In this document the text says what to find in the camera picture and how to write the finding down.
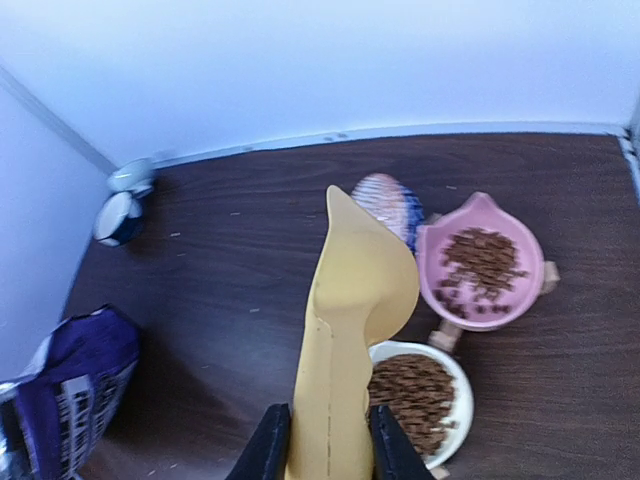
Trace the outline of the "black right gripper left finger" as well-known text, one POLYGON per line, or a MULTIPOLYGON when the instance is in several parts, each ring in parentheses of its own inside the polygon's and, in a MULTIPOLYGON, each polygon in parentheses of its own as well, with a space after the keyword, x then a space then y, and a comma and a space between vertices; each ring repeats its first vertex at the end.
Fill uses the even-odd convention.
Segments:
POLYGON ((289 405, 270 405, 227 475, 227 480, 282 480, 285 476, 290 427, 289 405))

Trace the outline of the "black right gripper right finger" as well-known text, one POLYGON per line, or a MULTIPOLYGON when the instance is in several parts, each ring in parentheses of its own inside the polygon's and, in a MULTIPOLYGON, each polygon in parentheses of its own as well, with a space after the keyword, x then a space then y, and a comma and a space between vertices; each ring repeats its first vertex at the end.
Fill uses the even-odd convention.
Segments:
POLYGON ((387 405, 370 411, 374 479, 434 480, 424 461, 387 405))

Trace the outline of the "yellow plastic food scoop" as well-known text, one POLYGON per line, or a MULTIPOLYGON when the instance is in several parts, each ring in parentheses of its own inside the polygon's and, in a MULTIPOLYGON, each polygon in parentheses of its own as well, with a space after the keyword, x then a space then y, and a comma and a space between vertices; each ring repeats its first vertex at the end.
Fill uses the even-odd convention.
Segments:
POLYGON ((326 191, 328 231, 309 290, 285 468, 288 479, 369 479, 370 347, 414 312, 419 275, 394 233, 339 187, 326 191))

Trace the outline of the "purple pet food bag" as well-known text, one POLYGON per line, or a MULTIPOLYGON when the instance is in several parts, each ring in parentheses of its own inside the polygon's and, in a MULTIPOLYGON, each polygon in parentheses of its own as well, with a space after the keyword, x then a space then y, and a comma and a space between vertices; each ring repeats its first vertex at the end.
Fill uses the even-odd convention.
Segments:
POLYGON ((111 305, 60 321, 1 384, 1 476, 75 479, 113 419, 140 356, 139 327, 111 305))

